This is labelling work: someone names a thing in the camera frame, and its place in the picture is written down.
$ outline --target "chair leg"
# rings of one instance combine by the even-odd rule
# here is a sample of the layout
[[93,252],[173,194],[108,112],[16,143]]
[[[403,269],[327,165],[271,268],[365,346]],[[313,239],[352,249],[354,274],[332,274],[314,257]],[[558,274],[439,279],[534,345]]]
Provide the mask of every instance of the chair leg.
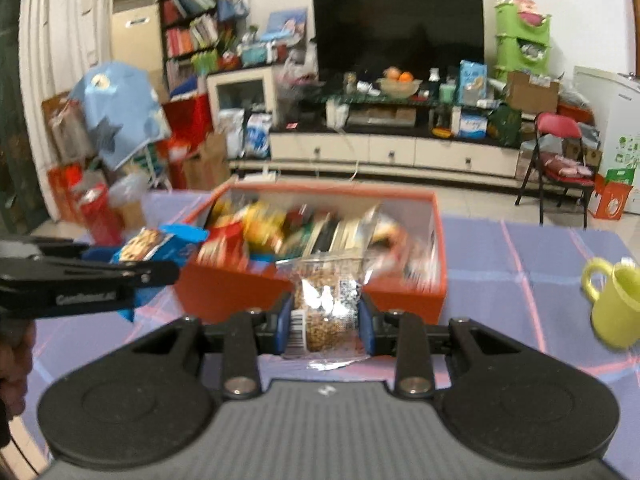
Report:
[[587,228],[587,217],[588,217],[588,213],[587,211],[589,210],[589,200],[591,200],[591,191],[592,189],[585,189],[582,192],[582,206],[584,207],[584,222],[583,222],[583,228],[586,229]]
[[540,225],[545,222],[545,190],[542,187],[542,175],[538,178],[538,194],[540,196]]
[[566,194],[569,192],[569,188],[565,187],[564,188],[564,193],[562,193],[562,195],[560,196],[560,198],[558,199],[558,207],[560,207],[562,205],[562,202],[564,201],[564,197],[566,197]]
[[533,157],[531,157],[529,167],[527,168],[527,174],[524,176],[524,180],[522,181],[522,186],[520,186],[520,192],[518,193],[518,197],[516,199],[516,205],[520,205],[520,199],[522,198],[522,194],[524,193],[524,190],[527,187],[527,182],[529,181],[529,175],[531,175],[532,170],[533,170]]

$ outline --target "black cable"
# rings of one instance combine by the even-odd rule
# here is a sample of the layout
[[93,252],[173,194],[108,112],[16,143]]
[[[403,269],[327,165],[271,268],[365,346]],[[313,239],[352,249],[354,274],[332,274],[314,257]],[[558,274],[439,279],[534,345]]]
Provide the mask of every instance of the black cable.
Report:
[[25,454],[22,452],[22,450],[20,449],[20,446],[18,446],[18,443],[15,441],[14,436],[11,436],[11,442],[14,443],[15,449],[18,450],[18,453],[20,453],[20,455],[22,456],[22,458],[24,459],[24,461],[29,465],[29,467],[31,468],[31,470],[36,473],[36,476],[39,476],[40,473],[39,471],[34,468],[33,464],[31,462],[29,462],[29,459],[25,456]]

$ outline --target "mug handle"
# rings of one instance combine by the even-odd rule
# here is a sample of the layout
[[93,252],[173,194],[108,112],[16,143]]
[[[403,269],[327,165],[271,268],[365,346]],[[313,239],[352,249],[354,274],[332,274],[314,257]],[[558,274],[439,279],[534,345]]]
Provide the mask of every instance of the mug handle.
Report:
[[582,290],[584,290],[587,298],[591,300],[591,303],[595,303],[600,297],[600,291],[591,283],[591,277],[593,273],[597,271],[603,273],[608,279],[611,279],[613,265],[602,258],[594,258],[593,260],[589,260],[587,266],[584,267],[582,271]]

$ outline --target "purple tablecloth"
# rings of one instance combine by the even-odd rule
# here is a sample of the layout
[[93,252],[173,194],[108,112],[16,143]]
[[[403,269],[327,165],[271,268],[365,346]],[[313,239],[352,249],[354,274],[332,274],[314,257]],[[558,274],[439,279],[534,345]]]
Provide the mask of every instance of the purple tablecloth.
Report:
[[[152,209],[148,215],[159,222],[179,221],[205,198],[185,193],[180,204],[167,208],[164,197],[157,196],[147,204]],[[601,256],[615,262],[631,256],[620,238],[595,230],[456,217],[445,217],[444,229],[449,293],[441,320],[471,317],[606,382],[622,410],[606,459],[629,479],[640,480],[640,454],[634,445],[640,427],[639,349],[613,352],[597,341],[590,304],[580,291],[587,259]],[[51,381],[180,314],[168,288],[136,311],[133,325],[117,314],[39,321],[28,410],[23,416],[39,445],[45,449],[36,406]],[[369,359],[331,372],[309,370],[300,362],[283,362],[275,356],[260,358],[265,384],[275,377],[392,381],[393,368],[392,358]],[[449,384],[442,364],[436,364],[436,382],[438,387]]]

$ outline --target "barcode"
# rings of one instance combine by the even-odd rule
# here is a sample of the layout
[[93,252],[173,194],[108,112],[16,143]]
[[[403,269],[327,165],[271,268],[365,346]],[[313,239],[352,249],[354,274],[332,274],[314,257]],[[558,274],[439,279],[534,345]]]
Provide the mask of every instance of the barcode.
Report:
[[303,354],[306,352],[306,312],[304,310],[293,310],[290,319],[287,353]]

